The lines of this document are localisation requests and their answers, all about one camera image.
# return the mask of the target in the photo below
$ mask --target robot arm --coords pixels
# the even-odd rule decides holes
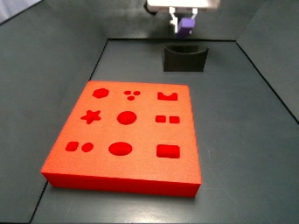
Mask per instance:
[[[173,33],[179,38],[187,37],[195,27],[195,18],[199,11],[215,11],[220,0],[147,0],[147,9],[151,13],[169,12]],[[179,23],[173,13],[191,12],[191,17],[184,17]]]

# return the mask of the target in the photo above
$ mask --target rectangular hole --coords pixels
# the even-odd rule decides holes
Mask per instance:
[[[179,158],[180,147],[177,145],[157,144],[156,145],[156,156],[159,158]]]

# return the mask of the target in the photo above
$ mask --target black shape block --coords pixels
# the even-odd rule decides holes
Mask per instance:
[[[163,70],[165,72],[203,72],[209,48],[197,45],[165,45]]]

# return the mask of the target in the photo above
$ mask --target gray wall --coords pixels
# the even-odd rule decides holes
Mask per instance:
[[[44,1],[0,27],[0,222],[28,222],[44,159],[107,38],[85,1]]]
[[[299,119],[299,2],[267,1],[237,43]]]
[[[249,19],[265,0],[221,0],[216,12],[196,17],[196,28],[191,39],[236,40]],[[168,28],[171,16],[155,16],[144,10],[145,0],[91,0],[97,11],[107,36],[112,39],[164,39],[172,38]]]

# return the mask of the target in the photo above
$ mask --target red foam block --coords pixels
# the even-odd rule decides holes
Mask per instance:
[[[193,197],[201,170],[188,87],[91,81],[41,174],[57,187]]]

